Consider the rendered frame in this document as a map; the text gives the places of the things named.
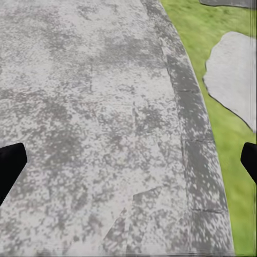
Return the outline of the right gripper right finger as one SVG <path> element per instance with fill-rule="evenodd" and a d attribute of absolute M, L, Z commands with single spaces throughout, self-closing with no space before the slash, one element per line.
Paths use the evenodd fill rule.
<path fill-rule="evenodd" d="M 257 144 L 245 143 L 240 161 L 257 184 Z"/>

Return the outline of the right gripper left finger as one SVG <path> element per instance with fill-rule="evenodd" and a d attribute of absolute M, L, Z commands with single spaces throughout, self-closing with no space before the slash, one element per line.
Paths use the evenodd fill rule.
<path fill-rule="evenodd" d="M 0 205 L 27 163 L 26 150 L 23 143 L 0 148 Z"/>

